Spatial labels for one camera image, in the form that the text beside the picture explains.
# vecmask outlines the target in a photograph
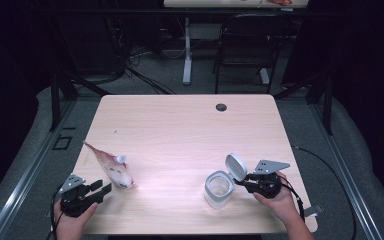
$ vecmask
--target white lid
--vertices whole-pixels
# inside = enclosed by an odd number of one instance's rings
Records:
[[[233,176],[239,182],[242,182],[248,171],[245,163],[234,153],[226,156],[226,167],[229,170],[229,175]]]

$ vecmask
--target small black object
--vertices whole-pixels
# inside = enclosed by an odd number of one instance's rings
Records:
[[[249,193],[257,192],[265,198],[276,197],[282,187],[280,177],[276,173],[267,175],[248,174],[243,181],[235,180],[235,183],[244,186]]]
[[[102,180],[98,180],[88,185],[79,185],[62,194],[61,210],[65,215],[70,217],[78,217],[84,213],[94,202],[102,203],[104,196],[111,192],[111,183],[101,189],[101,191],[93,193],[86,197],[91,191],[95,191],[102,186]]]

